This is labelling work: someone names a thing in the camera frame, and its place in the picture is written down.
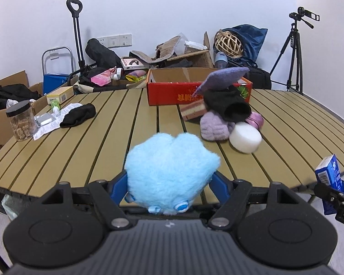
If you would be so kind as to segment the blue tissue pack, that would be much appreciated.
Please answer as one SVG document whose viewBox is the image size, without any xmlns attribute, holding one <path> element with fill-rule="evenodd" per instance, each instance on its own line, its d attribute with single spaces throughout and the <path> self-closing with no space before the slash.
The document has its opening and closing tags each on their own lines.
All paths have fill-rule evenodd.
<svg viewBox="0 0 344 275">
<path fill-rule="evenodd" d="M 336 155 L 323 158 L 314 172 L 317 179 L 314 193 L 322 200 L 324 215 L 335 214 L 334 201 L 337 200 L 337 197 L 331 193 L 337 193 L 344 197 L 344 186 Z"/>
</svg>

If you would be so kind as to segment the light blue plush toy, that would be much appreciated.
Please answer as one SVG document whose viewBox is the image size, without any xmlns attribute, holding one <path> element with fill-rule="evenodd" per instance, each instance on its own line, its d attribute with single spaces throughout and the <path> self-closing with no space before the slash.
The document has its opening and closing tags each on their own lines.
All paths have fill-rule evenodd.
<svg viewBox="0 0 344 275">
<path fill-rule="evenodd" d="M 125 161 L 127 203 L 151 214 L 186 212 L 221 165 L 196 135 L 157 133 L 134 146 Z"/>
</svg>

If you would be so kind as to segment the black sock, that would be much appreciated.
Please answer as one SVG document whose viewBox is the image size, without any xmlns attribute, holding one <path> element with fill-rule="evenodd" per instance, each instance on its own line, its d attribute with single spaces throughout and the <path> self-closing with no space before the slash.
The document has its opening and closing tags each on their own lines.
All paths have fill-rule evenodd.
<svg viewBox="0 0 344 275">
<path fill-rule="evenodd" d="M 208 89 L 203 96 L 208 108 L 216 111 L 226 122 L 244 122 L 252 113 L 250 105 L 233 85 L 223 90 Z"/>
</svg>

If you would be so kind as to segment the purple cloth pouch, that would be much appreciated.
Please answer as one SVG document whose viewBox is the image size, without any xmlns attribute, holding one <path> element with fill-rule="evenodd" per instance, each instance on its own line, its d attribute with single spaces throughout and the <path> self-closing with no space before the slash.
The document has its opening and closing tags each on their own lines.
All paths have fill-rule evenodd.
<svg viewBox="0 0 344 275">
<path fill-rule="evenodd" d="M 202 95 L 207 90 L 223 90 L 235 84 L 248 72 L 247 67 L 231 67 L 211 72 L 193 93 L 193 96 Z"/>
</svg>

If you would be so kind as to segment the lilac knitted hat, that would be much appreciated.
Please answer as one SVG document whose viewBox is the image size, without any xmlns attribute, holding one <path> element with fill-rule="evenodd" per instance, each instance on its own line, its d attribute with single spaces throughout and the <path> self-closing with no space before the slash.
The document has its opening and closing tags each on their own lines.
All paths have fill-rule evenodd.
<svg viewBox="0 0 344 275">
<path fill-rule="evenodd" d="M 210 110 L 201 117 L 201 137 L 210 142 L 228 140 L 235 125 L 234 122 L 225 121 L 216 111 Z"/>
</svg>

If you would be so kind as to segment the pink ribbon bundle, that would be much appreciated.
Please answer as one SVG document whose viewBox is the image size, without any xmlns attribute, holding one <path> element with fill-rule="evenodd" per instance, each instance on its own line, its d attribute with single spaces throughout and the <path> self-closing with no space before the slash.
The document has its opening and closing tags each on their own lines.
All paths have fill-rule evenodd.
<svg viewBox="0 0 344 275">
<path fill-rule="evenodd" d="M 265 120 L 261 114 L 257 112 L 251 112 L 251 114 L 245 119 L 245 122 L 261 131 L 262 127 L 264 126 Z"/>
</svg>

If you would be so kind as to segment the pink striped sponge block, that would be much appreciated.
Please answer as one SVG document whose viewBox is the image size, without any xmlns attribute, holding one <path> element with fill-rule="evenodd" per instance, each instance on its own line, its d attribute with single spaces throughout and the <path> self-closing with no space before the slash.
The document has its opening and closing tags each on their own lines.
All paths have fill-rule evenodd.
<svg viewBox="0 0 344 275">
<path fill-rule="evenodd" d="M 181 116 L 184 121 L 189 121 L 191 119 L 201 117 L 208 111 L 209 110 L 203 99 L 180 106 Z"/>
</svg>

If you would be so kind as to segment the black glove on table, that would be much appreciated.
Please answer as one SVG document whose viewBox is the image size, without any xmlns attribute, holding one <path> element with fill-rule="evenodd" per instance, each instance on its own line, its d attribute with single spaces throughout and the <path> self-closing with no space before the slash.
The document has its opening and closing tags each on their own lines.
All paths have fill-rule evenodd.
<svg viewBox="0 0 344 275">
<path fill-rule="evenodd" d="M 95 106 L 88 103 L 70 110 L 59 124 L 61 128 L 71 128 L 81 125 L 86 120 L 95 117 Z"/>
</svg>

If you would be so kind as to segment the white paper sheet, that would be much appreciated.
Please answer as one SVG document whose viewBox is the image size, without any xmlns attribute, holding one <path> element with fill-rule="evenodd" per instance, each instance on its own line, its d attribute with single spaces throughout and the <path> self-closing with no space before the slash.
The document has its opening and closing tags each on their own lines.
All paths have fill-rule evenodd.
<svg viewBox="0 0 344 275">
<path fill-rule="evenodd" d="M 64 120 L 65 115 L 68 114 L 71 110 L 78 108 L 80 106 L 82 106 L 82 104 L 80 103 L 71 103 L 67 105 L 66 107 L 64 107 L 63 109 L 61 109 L 58 115 L 50 114 L 51 116 L 50 123 L 40 126 L 37 132 L 34 134 L 33 139 L 38 140 L 45 134 L 48 134 L 58 129 L 60 127 L 60 123 Z"/>
</svg>

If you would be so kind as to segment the small yellow carton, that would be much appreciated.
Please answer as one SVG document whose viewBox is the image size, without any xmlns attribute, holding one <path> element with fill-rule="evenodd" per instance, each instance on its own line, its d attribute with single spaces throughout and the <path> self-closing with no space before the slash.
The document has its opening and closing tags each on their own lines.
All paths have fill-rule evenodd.
<svg viewBox="0 0 344 275">
<path fill-rule="evenodd" d="M 68 99 L 74 96 L 74 89 L 72 86 L 65 86 L 65 87 L 59 87 L 52 91 L 51 93 L 48 93 L 46 95 L 46 100 L 48 105 L 51 105 L 53 102 L 58 102 L 59 104 L 64 103 Z"/>
</svg>

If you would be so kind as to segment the red cardboard box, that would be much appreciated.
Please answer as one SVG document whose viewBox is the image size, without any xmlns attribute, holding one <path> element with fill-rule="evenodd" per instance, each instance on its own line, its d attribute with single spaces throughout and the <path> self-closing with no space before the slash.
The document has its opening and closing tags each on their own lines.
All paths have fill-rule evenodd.
<svg viewBox="0 0 344 275">
<path fill-rule="evenodd" d="M 150 106 L 189 104 L 203 97 L 193 93 L 214 68 L 151 69 L 147 76 L 147 94 Z M 233 84 L 244 89 L 244 99 L 250 99 L 252 83 L 245 77 Z"/>
</svg>

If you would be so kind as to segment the black bag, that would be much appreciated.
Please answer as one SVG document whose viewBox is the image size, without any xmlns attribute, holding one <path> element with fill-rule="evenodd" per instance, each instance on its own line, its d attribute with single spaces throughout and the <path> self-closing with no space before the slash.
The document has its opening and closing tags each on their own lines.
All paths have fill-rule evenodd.
<svg viewBox="0 0 344 275">
<path fill-rule="evenodd" d="M 245 67 L 245 69 L 247 73 L 244 77 L 252 83 L 253 89 L 272 88 L 270 74 L 267 71 L 255 67 Z"/>
</svg>

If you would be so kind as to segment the clear jar black lid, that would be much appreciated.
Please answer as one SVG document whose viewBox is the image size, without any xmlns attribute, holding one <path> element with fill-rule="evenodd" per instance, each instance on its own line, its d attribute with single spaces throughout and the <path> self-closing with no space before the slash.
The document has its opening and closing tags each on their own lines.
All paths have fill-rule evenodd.
<svg viewBox="0 0 344 275">
<path fill-rule="evenodd" d="M 6 109 L 13 136 L 17 141 L 32 138 L 37 132 L 37 124 L 29 100 L 20 101 Z"/>
</svg>

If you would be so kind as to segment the open brown cardboard box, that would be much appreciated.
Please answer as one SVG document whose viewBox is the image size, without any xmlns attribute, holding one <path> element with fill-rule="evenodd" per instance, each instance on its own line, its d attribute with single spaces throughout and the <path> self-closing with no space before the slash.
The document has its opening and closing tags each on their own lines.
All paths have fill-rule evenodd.
<svg viewBox="0 0 344 275">
<path fill-rule="evenodd" d="M 154 57 L 134 50 L 129 56 L 141 60 L 150 68 L 213 68 L 210 49 L 207 32 L 204 33 L 201 44 L 188 40 L 183 33 L 180 33 L 157 45 Z"/>
</svg>

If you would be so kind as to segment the wicker ball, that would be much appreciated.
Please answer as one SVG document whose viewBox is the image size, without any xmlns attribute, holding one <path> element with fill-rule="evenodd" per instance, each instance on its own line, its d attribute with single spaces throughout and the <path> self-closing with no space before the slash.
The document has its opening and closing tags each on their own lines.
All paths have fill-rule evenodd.
<svg viewBox="0 0 344 275">
<path fill-rule="evenodd" d="M 214 47 L 231 58 L 243 56 L 243 45 L 240 39 L 229 31 L 219 30 L 214 37 Z"/>
</svg>

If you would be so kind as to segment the dark blue fabric bag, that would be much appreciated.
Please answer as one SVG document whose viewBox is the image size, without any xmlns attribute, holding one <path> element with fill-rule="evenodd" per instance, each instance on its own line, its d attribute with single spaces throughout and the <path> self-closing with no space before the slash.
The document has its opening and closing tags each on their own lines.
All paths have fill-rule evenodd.
<svg viewBox="0 0 344 275">
<path fill-rule="evenodd" d="M 250 24 L 241 24 L 231 28 L 220 29 L 229 31 L 237 36 L 243 45 L 243 56 L 240 58 L 231 58 L 227 55 L 228 66 L 247 66 L 257 68 L 257 58 L 264 44 L 268 29 L 258 28 Z"/>
</svg>

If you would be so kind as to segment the white wall socket strip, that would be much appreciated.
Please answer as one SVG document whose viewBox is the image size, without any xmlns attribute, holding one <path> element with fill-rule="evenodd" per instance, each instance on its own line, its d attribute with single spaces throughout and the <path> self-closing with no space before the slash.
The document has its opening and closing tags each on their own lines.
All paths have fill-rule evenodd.
<svg viewBox="0 0 344 275">
<path fill-rule="evenodd" d="M 106 48 L 130 47 L 132 46 L 132 34 L 120 34 L 116 36 L 103 36 L 96 38 Z"/>
</svg>

